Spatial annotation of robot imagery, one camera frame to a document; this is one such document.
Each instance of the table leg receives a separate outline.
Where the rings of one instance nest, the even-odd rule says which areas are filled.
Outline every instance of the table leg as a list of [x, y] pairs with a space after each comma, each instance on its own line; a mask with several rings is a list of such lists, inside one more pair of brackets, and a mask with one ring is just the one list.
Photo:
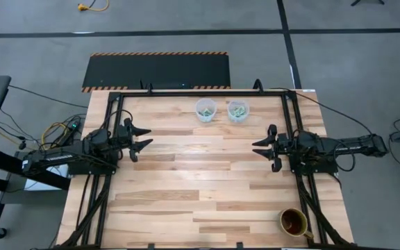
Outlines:
[[49, 171], [44, 171], [39, 174], [32, 176], [24, 175], [22, 171], [22, 161], [16, 157], [6, 155], [0, 151], [0, 169], [10, 172], [12, 174], [17, 174], [24, 176], [31, 180], [41, 182], [47, 185], [51, 185], [55, 188], [60, 188], [62, 190], [68, 190], [70, 185], [70, 180], [68, 178], [59, 176]]

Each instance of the mug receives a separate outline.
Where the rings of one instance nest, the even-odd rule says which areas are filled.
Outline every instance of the mug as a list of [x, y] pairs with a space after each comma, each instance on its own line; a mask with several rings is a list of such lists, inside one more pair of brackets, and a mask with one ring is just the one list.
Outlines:
[[302, 211], [296, 208], [282, 210], [278, 214], [281, 230], [292, 237], [305, 236], [313, 239], [314, 235], [308, 230], [308, 220]]

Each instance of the plastic cup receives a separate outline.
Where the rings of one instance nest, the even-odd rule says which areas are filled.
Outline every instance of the plastic cup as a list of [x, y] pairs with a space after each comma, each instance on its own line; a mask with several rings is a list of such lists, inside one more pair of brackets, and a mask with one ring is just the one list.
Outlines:
[[202, 98], [195, 104], [195, 113], [201, 122], [210, 122], [217, 112], [217, 104], [209, 98]]
[[232, 122], [243, 122], [249, 115], [246, 101], [232, 101], [228, 104], [228, 117]]

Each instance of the wooden tabletop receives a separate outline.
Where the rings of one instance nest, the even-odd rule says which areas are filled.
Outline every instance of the wooden tabletop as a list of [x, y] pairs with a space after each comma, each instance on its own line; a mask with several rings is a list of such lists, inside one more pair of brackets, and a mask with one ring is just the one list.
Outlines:
[[[83, 136], [103, 122], [108, 93], [92, 93]], [[317, 99], [314, 92], [302, 94]], [[319, 106], [298, 98], [304, 129], [326, 135]], [[265, 138], [270, 124], [286, 133], [281, 99], [213, 97], [217, 114], [206, 124], [194, 112], [198, 99], [125, 98], [123, 109], [133, 114], [133, 124], [152, 130], [137, 140], [152, 138], [153, 142], [139, 154], [137, 163], [128, 157], [119, 162], [119, 170], [112, 176], [101, 246], [235, 247], [236, 242], [246, 247], [306, 246], [304, 237], [290, 237], [278, 227], [281, 210], [300, 208], [287, 158], [282, 158], [282, 170], [273, 173], [271, 162], [251, 151], [251, 143]], [[250, 114], [241, 124], [227, 117], [226, 104], [236, 99], [250, 105]], [[323, 213], [340, 235], [352, 242], [339, 184], [328, 174], [315, 174], [315, 178]], [[85, 179], [76, 176], [71, 181], [58, 244], [75, 229]], [[89, 243], [94, 242], [97, 217]], [[319, 242], [312, 212], [310, 217]]]

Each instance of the hazard stripe tape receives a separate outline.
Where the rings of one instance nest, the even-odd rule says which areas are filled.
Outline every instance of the hazard stripe tape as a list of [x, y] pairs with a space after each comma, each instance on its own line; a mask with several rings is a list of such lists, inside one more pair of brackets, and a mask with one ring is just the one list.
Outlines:
[[[194, 90], [224, 90], [227, 89], [229, 90], [231, 87], [230, 86], [194, 86]], [[127, 90], [128, 88], [126, 86], [114, 86], [114, 87], [108, 87], [108, 86], [99, 86], [99, 87], [82, 87], [81, 92], [83, 93], [90, 93], [94, 90]]]
[[227, 55], [225, 51], [183, 51], [183, 52], [108, 52], [92, 53], [90, 56], [166, 56], [166, 55]]
[[81, 92], [90, 93], [94, 90], [127, 90], [126, 86], [118, 86], [118, 87], [108, 87], [108, 86], [99, 86], [99, 87], [82, 87]]

